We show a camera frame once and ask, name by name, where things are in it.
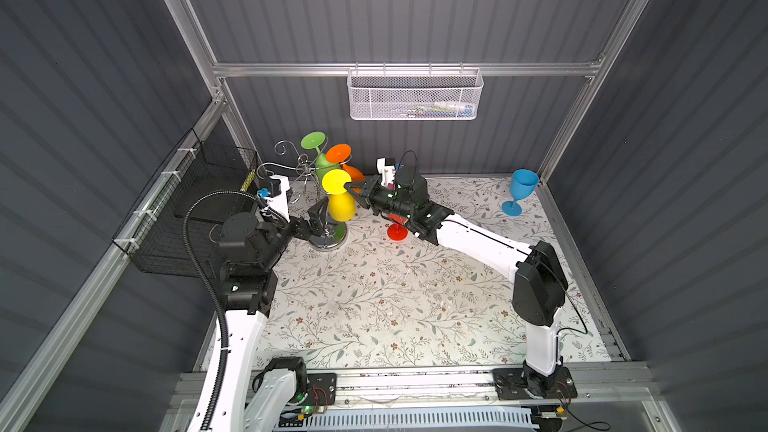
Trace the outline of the yellow wine glass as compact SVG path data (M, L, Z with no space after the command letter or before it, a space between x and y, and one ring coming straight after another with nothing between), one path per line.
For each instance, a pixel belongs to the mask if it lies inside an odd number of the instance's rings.
M341 169L327 172L322 179L322 187L329 194L328 212L337 222L347 222L356 214L355 199L345 188L350 182L350 174Z

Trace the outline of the orange wine glass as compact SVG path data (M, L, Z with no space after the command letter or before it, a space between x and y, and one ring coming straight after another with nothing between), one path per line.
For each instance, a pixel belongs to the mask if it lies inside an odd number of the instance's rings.
M331 164L339 165L342 170L350 175L353 182L361 182L365 179L365 176L359 169L349 164L351 157L351 146L346 143L334 145L326 152L326 159Z

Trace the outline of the red wine glass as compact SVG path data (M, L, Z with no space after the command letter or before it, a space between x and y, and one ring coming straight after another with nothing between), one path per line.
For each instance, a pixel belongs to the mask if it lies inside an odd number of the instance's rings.
M389 214L388 219L391 224L387 229L388 237L395 242L400 242L408 237L408 229L404 225L404 219L400 216Z

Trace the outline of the blue wine glass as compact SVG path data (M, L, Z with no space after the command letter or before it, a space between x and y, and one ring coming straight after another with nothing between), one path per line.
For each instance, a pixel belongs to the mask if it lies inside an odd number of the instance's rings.
M528 169L516 170L510 182L511 201L502 204L502 211L511 217L520 216L522 207L520 202L529 197L539 183L539 176Z

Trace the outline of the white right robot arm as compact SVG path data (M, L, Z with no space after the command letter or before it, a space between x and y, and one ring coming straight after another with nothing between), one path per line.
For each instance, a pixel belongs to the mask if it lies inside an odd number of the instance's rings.
M526 324L526 355L518 383L533 398L557 395L565 371L559 352L567 279L551 244L515 242L464 219L430 199L424 184L389 188L376 177L344 186L376 215L397 216L415 237L461 252L492 268L512 286L512 307Z

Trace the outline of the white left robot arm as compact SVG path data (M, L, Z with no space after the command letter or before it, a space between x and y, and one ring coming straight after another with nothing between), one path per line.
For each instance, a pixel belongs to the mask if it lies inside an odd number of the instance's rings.
M275 265L291 240L308 241L326 231L329 200L314 204L307 218L273 209L272 198L253 201L253 211L233 214L222 225L219 283L198 273L214 300L218 350L188 425L191 431L271 431L284 415L303 418L312 408L303 359L279 357L253 374L253 351L272 308Z

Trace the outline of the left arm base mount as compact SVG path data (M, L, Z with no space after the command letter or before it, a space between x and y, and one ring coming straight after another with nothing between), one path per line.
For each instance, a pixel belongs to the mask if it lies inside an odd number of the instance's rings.
M287 370L295 375L293 395L283 404L281 413L296 416L312 414L318 407L327 408L335 403L338 374L333 372L310 373L302 357L276 357L258 372L251 381L251 390L258 393L266 381L266 375L275 370Z

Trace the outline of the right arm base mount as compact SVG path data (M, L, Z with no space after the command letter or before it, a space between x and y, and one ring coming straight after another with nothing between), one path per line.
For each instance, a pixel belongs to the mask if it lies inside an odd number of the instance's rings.
M495 368L492 382L500 400L574 399L578 391L570 370L556 365L551 375L545 376L527 364L521 367Z

